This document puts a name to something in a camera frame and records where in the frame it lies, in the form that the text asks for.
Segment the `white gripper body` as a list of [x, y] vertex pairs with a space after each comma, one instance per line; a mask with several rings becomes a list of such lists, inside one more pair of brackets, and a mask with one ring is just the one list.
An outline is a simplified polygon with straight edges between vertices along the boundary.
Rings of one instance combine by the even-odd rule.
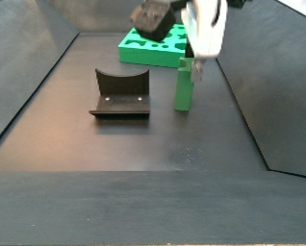
[[197, 59], [219, 55], [226, 16], [226, 0], [190, 0], [182, 9], [187, 39]]

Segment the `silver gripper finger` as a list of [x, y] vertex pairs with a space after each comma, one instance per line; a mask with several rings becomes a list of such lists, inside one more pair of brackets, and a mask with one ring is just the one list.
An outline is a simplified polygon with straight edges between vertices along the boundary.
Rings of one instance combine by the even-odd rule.
[[191, 80], [194, 82], [199, 82], [202, 80], [203, 63], [205, 63], [205, 61], [201, 59], [193, 60], [193, 63], [191, 63]]

